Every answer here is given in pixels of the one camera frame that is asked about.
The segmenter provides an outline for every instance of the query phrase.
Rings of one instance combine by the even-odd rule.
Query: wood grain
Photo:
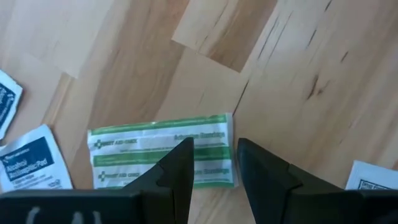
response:
[[[87,129],[232,112],[235,140],[340,187],[354,159],[397,169],[398,2],[274,4],[0,0],[0,69],[24,87],[6,142],[47,123],[91,189]],[[189,222],[254,219],[240,186],[195,190]]]

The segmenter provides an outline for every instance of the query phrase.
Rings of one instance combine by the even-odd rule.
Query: white packet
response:
[[[57,143],[45,124],[2,147],[0,161],[3,192],[73,188]]]
[[[354,161],[346,190],[398,189],[398,171]]]
[[[120,188],[152,168],[185,138],[194,138],[194,187],[235,187],[231,114],[88,131],[95,189]]]
[[[22,87],[0,70],[0,140],[14,118],[21,94]]]

